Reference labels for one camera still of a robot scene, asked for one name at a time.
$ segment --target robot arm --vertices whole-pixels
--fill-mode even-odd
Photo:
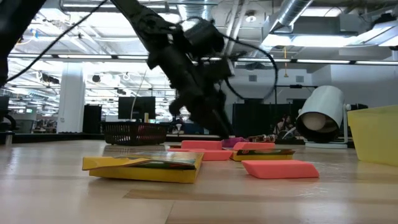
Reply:
[[[130,22],[148,50],[149,68],[159,66],[169,78],[170,86],[177,90],[178,97],[171,103],[170,112],[178,115],[181,107],[185,106],[192,121],[227,138],[232,133],[232,127],[224,112],[226,97],[214,85],[231,76],[230,62],[227,58],[210,65],[200,62],[203,56],[222,51],[222,34],[211,22],[203,19],[199,19],[194,27],[184,32],[180,25],[165,21],[137,0],[111,1]],[[45,0],[2,0],[0,3],[0,37],[7,39],[0,49],[3,65],[7,65],[9,52],[44,2]],[[194,65],[193,60],[198,60],[199,63]],[[1,71],[2,86],[6,78],[7,70]]]

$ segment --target brown basket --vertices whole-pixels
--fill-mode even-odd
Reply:
[[[102,122],[105,141],[120,146],[144,146],[166,141],[167,126],[136,122]]]

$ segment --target table surface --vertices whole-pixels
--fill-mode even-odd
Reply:
[[[89,177],[83,156],[130,153],[103,141],[0,147],[1,223],[398,223],[398,167],[354,149],[298,149],[319,179],[261,180],[239,162],[203,162],[195,184]]]

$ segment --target cardboard box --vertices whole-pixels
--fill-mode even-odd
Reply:
[[[84,157],[90,176],[194,183],[202,152],[138,152],[120,157]]]
[[[233,151],[231,159],[245,160],[286,160],[293,159],[294,150],[291,149],[259,149]]]

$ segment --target yellow bin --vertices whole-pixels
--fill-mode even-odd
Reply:
[[[398,105],[348,112],[358,159],[398,166]]]

